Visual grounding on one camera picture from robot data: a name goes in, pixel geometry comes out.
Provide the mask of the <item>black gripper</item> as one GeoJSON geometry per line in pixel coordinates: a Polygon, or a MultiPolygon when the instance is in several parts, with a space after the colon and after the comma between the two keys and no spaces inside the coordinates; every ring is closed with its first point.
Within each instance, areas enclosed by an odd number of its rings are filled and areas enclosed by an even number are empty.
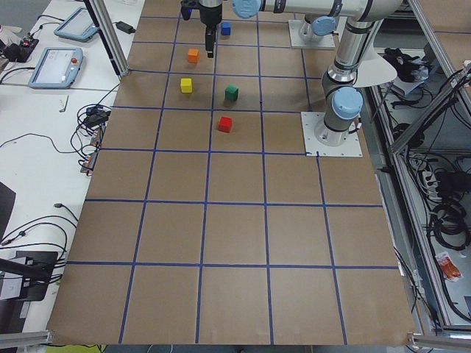
{"type": "Polygon", "coordinates": [[[214,58],[216,26],[222,21],[222,0],[199,0],[200,20],[205,28],[205,51],[214,58]]]}

